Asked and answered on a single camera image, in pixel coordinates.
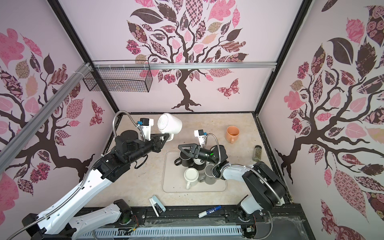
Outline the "white ribbed-bottom mug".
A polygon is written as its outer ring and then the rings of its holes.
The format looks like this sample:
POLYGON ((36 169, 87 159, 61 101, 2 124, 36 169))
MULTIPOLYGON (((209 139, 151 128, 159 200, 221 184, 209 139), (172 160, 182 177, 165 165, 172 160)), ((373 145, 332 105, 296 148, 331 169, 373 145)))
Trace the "white ribbed-bottom mug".
POLYGON ((183 123, 177 117, 164 113, 158 120, 158 129, 162 134, 169 134, 167 142, 172 141, 174 135, 177 135, 183 127, 183 123))

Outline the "peach orange mug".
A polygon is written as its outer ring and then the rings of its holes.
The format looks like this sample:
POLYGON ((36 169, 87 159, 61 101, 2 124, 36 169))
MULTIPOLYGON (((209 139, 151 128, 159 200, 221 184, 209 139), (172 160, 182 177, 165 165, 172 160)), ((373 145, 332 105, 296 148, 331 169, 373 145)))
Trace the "peach orange mug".
POLYGON ((235 126, 229 126, 226 130, 226 140, 233 144, 239 138, 240 130, 235 126))

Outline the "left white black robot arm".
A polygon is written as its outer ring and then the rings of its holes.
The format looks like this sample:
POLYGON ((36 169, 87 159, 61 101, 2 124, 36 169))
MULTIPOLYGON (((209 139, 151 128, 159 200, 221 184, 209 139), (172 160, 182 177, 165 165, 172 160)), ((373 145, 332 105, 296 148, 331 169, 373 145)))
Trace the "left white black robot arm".
POLYGON ((75 240, 83 234, 115 223, 130 216, 131 209, 123 200, 77 217, 76 214, 98 193, 110 186, 149 153, 159 153, 166 142, 173 140, 183 126, 180 119, 169 113, 158 120, 160 133, 151 132, 153 119, 141 119, 135 125, 138 131, 127 130, 117 135, 113 129, 115 146, 102 155, 86 172, 83 180, 50 208, 38 215, 23 219, 23 228, 13 233, 12 240, 26 231, 32 240, 75 240))

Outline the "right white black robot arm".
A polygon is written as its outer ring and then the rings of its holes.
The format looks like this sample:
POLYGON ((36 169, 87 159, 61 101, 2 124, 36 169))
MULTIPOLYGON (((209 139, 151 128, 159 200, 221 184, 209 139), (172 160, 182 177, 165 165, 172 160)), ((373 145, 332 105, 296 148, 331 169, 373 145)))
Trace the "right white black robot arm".
POLYGON ((210 173, 215 179, 234 180, 248 187, 251 194, 237 205, 237 215, 241 221, 247 222, 255 212, 270 211, 285 203, 286 185, 264 162, 258 161, 253 165, 231 164, 225 147, 218 141, 210 149, 198 144, 181 144, 178 149, 188 158, 212 164, 210 173))

